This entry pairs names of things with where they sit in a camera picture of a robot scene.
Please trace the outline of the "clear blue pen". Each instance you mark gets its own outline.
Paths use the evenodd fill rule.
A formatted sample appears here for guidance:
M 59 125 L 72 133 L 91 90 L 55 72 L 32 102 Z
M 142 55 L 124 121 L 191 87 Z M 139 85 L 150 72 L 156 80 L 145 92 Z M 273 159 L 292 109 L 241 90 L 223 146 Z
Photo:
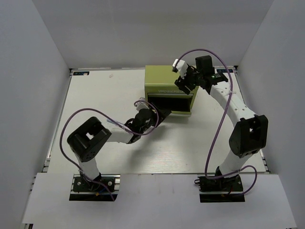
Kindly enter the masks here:
M 107 122 L 110 123 L 110 124 L 112 124 L 112 125 L 116 125 L 116 126 L 118 126 L 119 128 L 125 128 L 125 125 L 122 124 L 122 123 L 120 123 L 120 122 L 112 121 L 112 120 L 109 120 L 109 119 L 107 119 Z

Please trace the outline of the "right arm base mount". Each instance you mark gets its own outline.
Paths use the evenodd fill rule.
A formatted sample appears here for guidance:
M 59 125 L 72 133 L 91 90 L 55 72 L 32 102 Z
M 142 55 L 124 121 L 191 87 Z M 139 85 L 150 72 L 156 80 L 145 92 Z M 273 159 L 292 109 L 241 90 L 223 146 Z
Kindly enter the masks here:
M 201 203 L 245 202 L 244 189 L 239 175 L 220 179 L 198 177 L 194 184 L 199 187 Z

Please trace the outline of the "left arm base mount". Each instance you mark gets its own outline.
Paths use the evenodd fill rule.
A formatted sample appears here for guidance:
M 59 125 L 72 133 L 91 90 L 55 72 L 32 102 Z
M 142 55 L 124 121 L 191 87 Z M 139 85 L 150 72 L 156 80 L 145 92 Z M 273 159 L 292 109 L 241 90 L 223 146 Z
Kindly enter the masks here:
M 119 193 L 120 178 L 120 175 L 102 175 L 99 180 L 110 190 L 111 197 L 103 185 L 89 182 L 81 175 L 74 175 L 69 201 L 113 202 Z

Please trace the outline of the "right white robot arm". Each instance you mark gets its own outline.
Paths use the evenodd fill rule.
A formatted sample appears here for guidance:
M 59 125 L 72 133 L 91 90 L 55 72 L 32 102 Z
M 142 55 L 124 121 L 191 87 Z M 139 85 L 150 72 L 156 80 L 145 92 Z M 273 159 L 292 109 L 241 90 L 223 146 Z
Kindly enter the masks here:
M 230 151 L 215 174 L 216 186 L 220 190 L 227 190 L 233 183 L 231 177 L 242 170 L 252 155 L 265 147 L 268 119 L 249 109 L 233 92 L 232 79 L 215 72 L 211 56 L 197 57 L 195 60 L 196 67 L 183 60 L 173 62 L 173 72 L 180 75 L 174 83 L 185 94 L 197 86 L 204 89 L 224 109 L 234 126 L 229 138 Z

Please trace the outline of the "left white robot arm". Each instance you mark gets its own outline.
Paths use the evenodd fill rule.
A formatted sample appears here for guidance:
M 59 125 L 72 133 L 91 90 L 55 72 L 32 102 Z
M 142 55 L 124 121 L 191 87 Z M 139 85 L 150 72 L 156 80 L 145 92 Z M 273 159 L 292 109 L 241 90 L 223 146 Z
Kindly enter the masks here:
M 95 156 L 106 143 L 133 144 L 146 134 L 149 128 L 157 127 L 172 113 L 171 110 L 153 108 L 145 104 L 138 104 L 136 110 L 136 116 L 124 124 L 116 124 L 108 118 L 107 125 L 103 126 L 97 117 L 92 116 L 68 136 L 67 143 L 76 155 L 80 172 L 85 176 L 84 184 L 89 190 L 100 187 L 101 174 Z

